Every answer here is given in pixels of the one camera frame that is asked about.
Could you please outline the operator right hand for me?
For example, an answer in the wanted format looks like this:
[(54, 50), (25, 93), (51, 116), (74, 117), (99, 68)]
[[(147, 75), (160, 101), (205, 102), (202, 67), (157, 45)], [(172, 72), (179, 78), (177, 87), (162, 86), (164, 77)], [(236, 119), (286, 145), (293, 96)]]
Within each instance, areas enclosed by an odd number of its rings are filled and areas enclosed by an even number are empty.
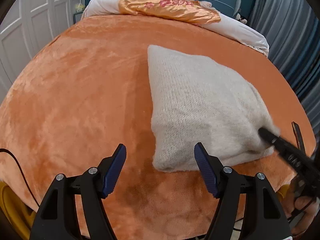
[[(298, 182), (300, 181), (299, 176), (295, 176), (291, 180), (289, 188), (286, 192), (284, 199), (282, 200), (281, 204), (283, 206), (283, 210), (287, 217), (291, 216), (291, 213), (294, 209), (301, 210), (306, 205), (311, 202), (311, 198), (308, 196), (301, 196), (299, 198), (295, 198), (295, 191), (298, 187)], [(304, 216), (301, 220), (291, 229), (293, 236), (299, 236), (304, 233), (307, 228), (311, 225), (313, 219), (316, 217), (317, 211), (319, 208), (319, 201), (314, 200), (305, 210)]]

